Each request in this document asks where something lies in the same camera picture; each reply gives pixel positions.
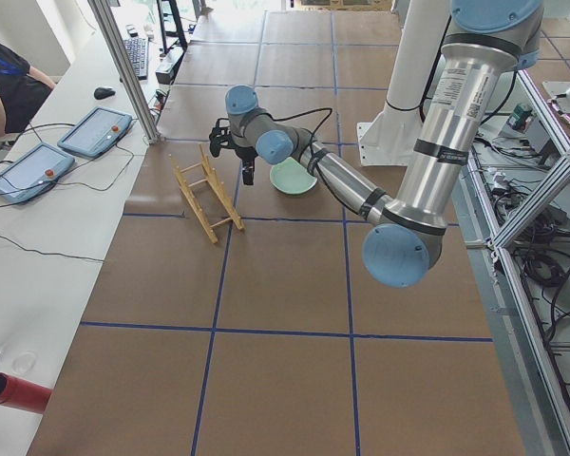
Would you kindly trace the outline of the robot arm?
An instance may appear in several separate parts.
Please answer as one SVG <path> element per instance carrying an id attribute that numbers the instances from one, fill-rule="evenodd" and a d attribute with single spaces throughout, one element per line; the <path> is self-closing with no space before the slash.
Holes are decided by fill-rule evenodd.
<path id="1" fill-rule="evenodd" d="M 404 165 L 395 196 L 330 152 L 306 128 L 285 125 L 258 104 L 247 85 L 225 97 L 227 126 L 210 150 L 231 149 L 251 183 L 256 159 L 287 159 L 330 190 L 372 228 L 362 258 L 379 282 L 404 288 L 437 262 L 447 230 L 447 202 L 499 78 L 538 57 L 540 1 L 413 1 L 383 110 L 358 125 L 365 165 Z"/>

